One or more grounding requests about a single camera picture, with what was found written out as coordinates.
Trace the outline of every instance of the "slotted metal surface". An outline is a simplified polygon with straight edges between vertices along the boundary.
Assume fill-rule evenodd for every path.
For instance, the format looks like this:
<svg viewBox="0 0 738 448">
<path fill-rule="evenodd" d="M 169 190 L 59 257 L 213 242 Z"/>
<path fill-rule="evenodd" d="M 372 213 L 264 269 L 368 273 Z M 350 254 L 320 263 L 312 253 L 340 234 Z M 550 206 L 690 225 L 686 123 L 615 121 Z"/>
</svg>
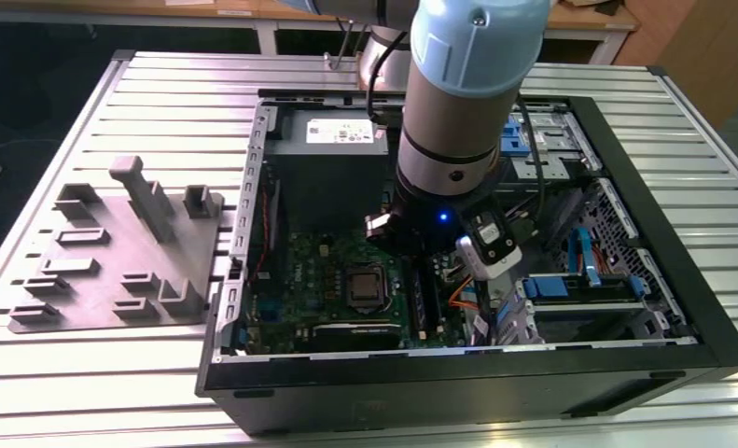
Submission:
<svg viewBox="0 0 738 448">
<path fill-rule="evenodd" d="M 139 154 L 147 179 L 168 192 L 205 183 L 233 208 L 256 90 L 354 89 L 355 63 L 342 69 L 327 71 L 316 57 L 188 53 L 141 52 L 112 62 L 1 246 L 0 310 L 21 297 L 9 282 L 33 272 L 39 260 L 29 256 L 64 222 L 49 204 L 65 182 L 123 194 L 105 170 L 117 155 Z M 595 98 L 738 328 L 738 161 L 669 87 L 642 68 L 538 65 L 523 92 Z M 224 227 L 216 254 L 228 242 Z M 213 285 L 227 268 L 224 255 L 215 255 Z M 51 447 L 251 442 L 193 395 L 203 326 L 15 335 L 7 323 L 0 315 L 0 446 L 32 446 L 35 438 Z M 738 446 L 738 374 L 610 418 L 298 439 L 338 446 L 379 436 L 386 446 L 641 446 L 655 440 Z"/>
</svg>

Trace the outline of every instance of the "open computer tower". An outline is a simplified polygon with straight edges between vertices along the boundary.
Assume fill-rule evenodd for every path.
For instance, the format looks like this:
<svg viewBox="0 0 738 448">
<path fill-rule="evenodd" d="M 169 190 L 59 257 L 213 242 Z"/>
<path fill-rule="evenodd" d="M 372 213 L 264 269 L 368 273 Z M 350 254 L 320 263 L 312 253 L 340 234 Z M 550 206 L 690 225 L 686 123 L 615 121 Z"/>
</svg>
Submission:
<svg viewBox="0 0 738 448">
<path fill-rule="evenodd" d="M 735 328 L 591 99 L 527 97 L 534 135 L 512 111 L 495 196 L 523 261 L 479 302 L 454 253 L 412 270 L 366 242 L 403 96 L 378 96 L 379 128 L 359 92 L 260 95 L 196 384 L 247 433 L 614 414 L 738 371 Z"/>
</svg>

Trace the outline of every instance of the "dark floor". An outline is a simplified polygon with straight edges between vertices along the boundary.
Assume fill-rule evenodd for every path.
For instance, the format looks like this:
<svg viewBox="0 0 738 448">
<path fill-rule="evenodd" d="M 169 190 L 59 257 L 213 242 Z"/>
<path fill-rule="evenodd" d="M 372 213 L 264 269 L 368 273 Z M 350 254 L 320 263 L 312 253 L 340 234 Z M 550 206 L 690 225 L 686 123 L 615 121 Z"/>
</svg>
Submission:
<svg viewBox="0 0 738 448">
<path fill-rule="evenodd" d="M 280 52 L 338 52 L 338 34 L 307 33 L 280 32 Z M 256 53 L 257 42 L 251 30 L 0 23 L 0 145 L 17 142 L 0 146 L 0 244 L 116 49 Z M 721 134 L 738 153 L 738 114 Z"/>
</svg>

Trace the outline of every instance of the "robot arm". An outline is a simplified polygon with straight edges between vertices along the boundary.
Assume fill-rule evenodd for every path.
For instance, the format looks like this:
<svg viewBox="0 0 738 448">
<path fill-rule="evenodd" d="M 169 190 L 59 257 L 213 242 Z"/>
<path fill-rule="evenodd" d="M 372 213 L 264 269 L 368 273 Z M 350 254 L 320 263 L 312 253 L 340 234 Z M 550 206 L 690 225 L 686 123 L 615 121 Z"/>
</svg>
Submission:
<svg viewBox="0 0 738 448">
<path fill-rule="evenodd" d="M 456 246 L 475 261 L 474 276 L 492 277 L 506 269 L 499 263 L 520 257 L 503 217 L 488 213 L 488 190 L 504 122 L 543 43 L 549 0 L 282 1 L 410 29 L 396 196 L 392 216 L 378 221 L 407 231 L 391 238 L 378 228 L 374 236 L 404 255 Z"/>
</svg>

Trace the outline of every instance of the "blue drive bracket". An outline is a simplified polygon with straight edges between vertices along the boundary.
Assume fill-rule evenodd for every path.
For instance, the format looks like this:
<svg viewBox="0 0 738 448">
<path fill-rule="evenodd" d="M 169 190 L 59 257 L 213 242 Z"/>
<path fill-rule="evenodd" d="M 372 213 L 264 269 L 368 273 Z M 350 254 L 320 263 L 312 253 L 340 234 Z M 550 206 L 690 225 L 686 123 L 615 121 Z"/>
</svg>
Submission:
<svg viewBox="0 0 738 448">
<path fill-rule="evenodd" d="M 629 284 L 631 285 L 631 290 L 634 291 L 635 297 L 638 299 L 642 299 L 646 294 L 645 285 L 642 284 L 642 279 L 635 275 L 631 275 L 629 277 Z"/>
<path fill-rule="evenodd" d="M 577 245 L 581 246 L 581 267 Z M 590 286 L 601 286 L 598 269 L 595 269 L 595 258 L 593 257 L 593 240 L 590 232 L 585 227 L 578 227 L 570 232 L 570 238 L 567 239 L 567 271 L 571 273 L 586 273 Z"/>
<path fill-rule="evenodd" d="M 546 277 L 529 277 L 523 280 L 526 297 L 567 297 L 567 287 L 559 275 Z"/>
<path fill-rule="evenodd" d="M 507 118 L 504 129 L 502 130 L 502 156 L 529 157 L 531 149 L 529 144 L 520 138 L 520 123 L 514 117 Z"/>
</svg>

